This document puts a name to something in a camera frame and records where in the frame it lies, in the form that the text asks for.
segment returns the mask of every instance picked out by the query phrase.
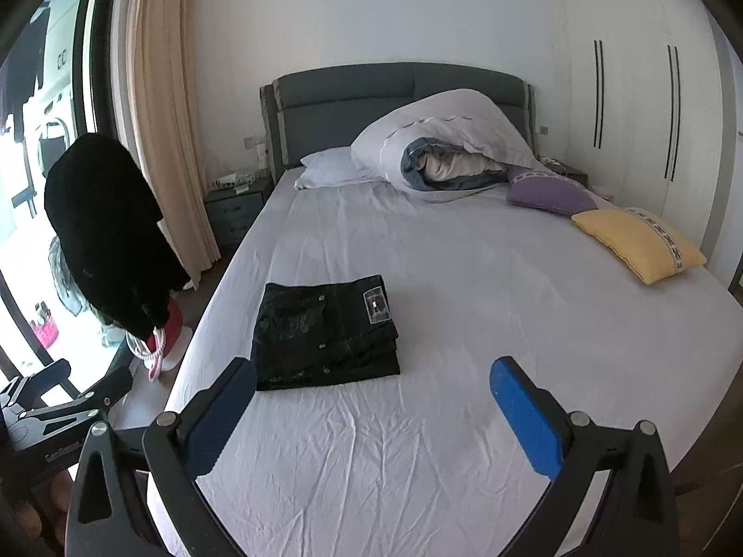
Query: folded black garment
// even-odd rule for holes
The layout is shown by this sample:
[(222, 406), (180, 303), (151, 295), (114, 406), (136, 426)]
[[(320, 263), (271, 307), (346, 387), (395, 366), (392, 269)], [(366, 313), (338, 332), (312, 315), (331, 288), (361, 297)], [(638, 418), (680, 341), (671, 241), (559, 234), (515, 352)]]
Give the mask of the folded black garment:
[(250, 359), (258, 389), (336, 385), (400, 374), (379, 275), (318, 286), (266, 285)]

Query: wardrobe handle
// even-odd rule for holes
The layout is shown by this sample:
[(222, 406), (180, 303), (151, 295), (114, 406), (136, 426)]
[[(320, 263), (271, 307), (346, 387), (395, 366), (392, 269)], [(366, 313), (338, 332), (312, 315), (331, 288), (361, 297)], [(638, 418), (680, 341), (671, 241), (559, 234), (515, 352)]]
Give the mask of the wardrobe handle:
[(599, 51), (601, 53), (601, 124), (599, 129), (599, 148), (603, 144), (603, 111), (604, 101), (606, 100), (606, 91), (604, 91), (604, 64), (603, 64), (603, 40), (599, 40)]
[(599, 43), (593, 40), (593, 57), (596, 61), (596, 118), (593, 122), (593, 148), (599, 137)]
[(673, 56), (671, 54), (671, 46), (666, 44), (668, 48), (668, 68), (671, 70), (671, 131), (668, 136), (668, 154), (666, 155), (666, 173), (663, 174), (663, 179), (668, 179), (668, 172), (671, 165), (671, 152), (673, 152), (673, 129), (675, 127), (675, 111), (676, 111), (676, 80), (675, 73), (673, 71)]
[(676, 177), (676, 163), (678, 163), (678, 140), (681, 136), (681, 69), (678, 65), (678, 48), (673, 47), (676, 58), (676, 149), (673, 154), (673, 169), (671, 170), (671, 181)]

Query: white cabinet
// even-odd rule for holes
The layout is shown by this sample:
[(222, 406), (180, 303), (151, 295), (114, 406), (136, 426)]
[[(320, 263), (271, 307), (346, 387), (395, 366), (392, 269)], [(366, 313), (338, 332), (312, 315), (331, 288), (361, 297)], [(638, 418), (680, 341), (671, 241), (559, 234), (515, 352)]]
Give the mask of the white cabinet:
[(701, 243), (722, 147), (720, 72), (706, 9), (699, 0), (565, 1), (567, 161), (619, 205), (657, 213)]

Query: clothing label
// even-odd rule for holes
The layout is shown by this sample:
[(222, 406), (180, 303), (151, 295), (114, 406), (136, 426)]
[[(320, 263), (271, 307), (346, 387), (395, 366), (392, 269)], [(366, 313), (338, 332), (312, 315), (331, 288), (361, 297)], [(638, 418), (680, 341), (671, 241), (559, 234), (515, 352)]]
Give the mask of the clothing label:
[(376, 286), (364, 293), (364, 304), (366, 304), (366, 313), (369, 315), (370, 323), (376, 324), (392, 318), (381, 286)]

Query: pink basket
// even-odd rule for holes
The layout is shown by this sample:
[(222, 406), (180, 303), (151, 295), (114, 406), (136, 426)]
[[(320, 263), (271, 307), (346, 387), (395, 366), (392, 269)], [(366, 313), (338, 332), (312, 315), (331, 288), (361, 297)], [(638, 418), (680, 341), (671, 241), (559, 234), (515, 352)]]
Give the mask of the pink basket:
[(36, 335), (36, 338), (38, 338), (41, 345), (46, 349), (59, 337), (59, 329), (57, 328), (57, 323), (54, 322), (54, 318), (47, 316), (46, 322), (40, 327), (33, 327), (33, 334)]

